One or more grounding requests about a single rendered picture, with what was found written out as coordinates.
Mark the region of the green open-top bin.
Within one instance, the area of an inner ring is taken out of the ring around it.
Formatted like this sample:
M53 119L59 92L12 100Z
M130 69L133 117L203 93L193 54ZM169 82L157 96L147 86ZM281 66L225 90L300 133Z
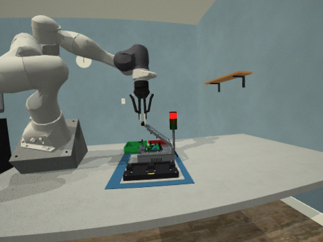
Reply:
M124 154L138 154L139 146L142 146L141 141L129 141L124 146ZM144 145L147 145L148 141L143 141Z

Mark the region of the green circuit board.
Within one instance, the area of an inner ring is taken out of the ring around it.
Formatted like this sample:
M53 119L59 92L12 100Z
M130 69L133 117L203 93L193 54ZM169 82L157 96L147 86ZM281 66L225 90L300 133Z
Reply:
M147 143L147 145L145 146L145 150L159 150L159 145L156 143L149 145L149 143Z

